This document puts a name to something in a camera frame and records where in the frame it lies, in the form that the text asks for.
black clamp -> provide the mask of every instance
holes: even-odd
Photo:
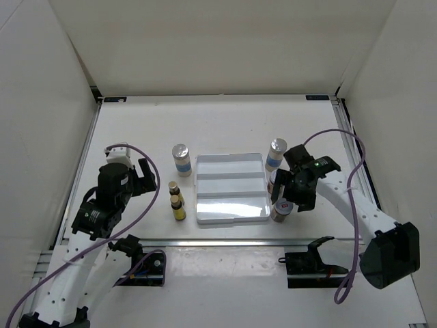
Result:
[[[143,246],[139,238],[129,234],[126,238],[121,238],[116,244],[109,243],[111,251],[122,251],[132,258],[131,268],[135,267],[147,254],[143,252]],[[142,265],[137,269],[139,274],[131,279],[127,279],[119,286],[162,286],[165,274],[165,257],[162,253],[153,253],[144,260]]]
[[[279,197],[283,197],[295,203],[298,212],[313,210],[318,180],[325,178],[329,172],[340,171],[340,166],[328,156],[315,160],[304,145],[290,148],[285,152],[284,159],[290,170],[278,169],[270,198],[272,204]],[[284,186],[282,195],[280,195],[281,186]]]
[[[349,270],[338,265],[324,264],[318,247],[335,239],[325,236],[308,245],[306,252],[285,253],[279,263],[287,267],[288,288],[336,288]]]
[[[28,313],[21,317],[18,326],[20,328],[89,328],[90,323],[87,312],[88,308],[86,306],[81,309],[77,309],[74,322],[62,327],[59,326],[59,322],[57,321],[53,321],[51,324],[41,321],[38,319],[40,314],[37,312]]]
[[[156,190],[155,175],[146,159],[138,160],[143,177],[122,163],[108,163],[99,169],[97,187],[83,198],[72,224],[72,233],[89,234],[92,241],[109,238],[122,219],[131,197]]]

robotic arm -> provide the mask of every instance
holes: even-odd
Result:
[[[113,148],[107,152],[107,164],[100,168],[98,186],[91,188],[72,224],[72,236],[64,262],[110,237],[120,222],[131,197],[156,190],[155,176],[146,159],[139,159],[144,177],[137,175],[130,161],[129,149]],[[87,317],[96,309],[103,296],[131,266],[143,257],[139,239],[129,235],[115,245],[102,266],[89,277],[104,243],[71,262],[58,274],[51,289],[33,314],[25,314],[21,328],[88,328]]]
[[[280,188],[284,186],[282,197],[295,203],[298,212],[312,210],[317,192],[354,224],[347,178],[336,162],[328,156],[314,159],[303,145],[290,148],[284,158],[290,171],[278,169],[272,203],[277,201]],[[360,255],[360,269],[366,280],[382,289],[419,270],[419,231],[416,227],[410,222],[396,222],[363,194],[354,189],[352,192],[359,231],[367,246]]]

white tray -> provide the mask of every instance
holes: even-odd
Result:
[[[265,221],[270,216],[261,154],[199,155],[195,185],[198,223]]]

white table surface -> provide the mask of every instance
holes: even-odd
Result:
[[[157,240],[275,240],[325,235],[352,238],[352,226],[321,196],[318,196],[315,210],[294,211],[284,223],[269,219],[263,223],[199,225],[195,217],[194,173],[188,178],[179,177],[171,155],[172,147],[182,143],[189,147],[193,166],[198,154],[259,152],[265,160],[272,139],[283,138],[292,147],[327,128],[337,128],[331,102],[307,101],[303,95],[153,96],[128,97],[126,102],[104,102],[64,238],[71,233],[70,226],[83,195],[97,185],[98,168],[106,164],[104,147],[120,141],[127,141],[146,152],[158,166],[162,182],[150,213],[130,231],[135,236]],[[350,172],[339,133],[320,136],[311,141],[307,149],[315,158],[331,156],[345,173]],[[138,154],[132,152],[135,163],[138,158]],[[282,167],[287,168],[285,161]],[[187,218],[181,222],[175,221],[171,212],[167,187],[171,180],[179,184],[186,202]],[[151,193],[132,198],[114,231],[134,220],[151,198]]]
[[[165,252],[165,285],[113,288],[89,318],[91,327],[408,328],[425,323],[410,276],[378,290],[357,274],[348,298],[336,305],[333,288],[287,288],[285,265],[277,262],[284,254],[281,247],[166,247]],[[49,273],[64,263],[65,254],[66,246],[56,246]]]

bottle cap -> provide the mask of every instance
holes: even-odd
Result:
[[[274,203],[274,209],[280,215],[289,215],[293,210],[293,203],[287,201],[285,198],[280,198]]]
[[[274,152],[278,154],[283,154],[287,150],[287,142],[284,139],[276,138],[273,139],[270,147]]]
[[[182,143],[174,146],[171,153],[175,159],[185,159],[186,157],[188,157],[189,154],[188,147]]]
[[[169,182],[169,189],[170,191],[176,191],[178,189],[178,184],[174,181]]]
[[[180,204],[179,196],[178,195],[171,196],[170,202],[171,202],[171,205],[179,206],[179,204]]]

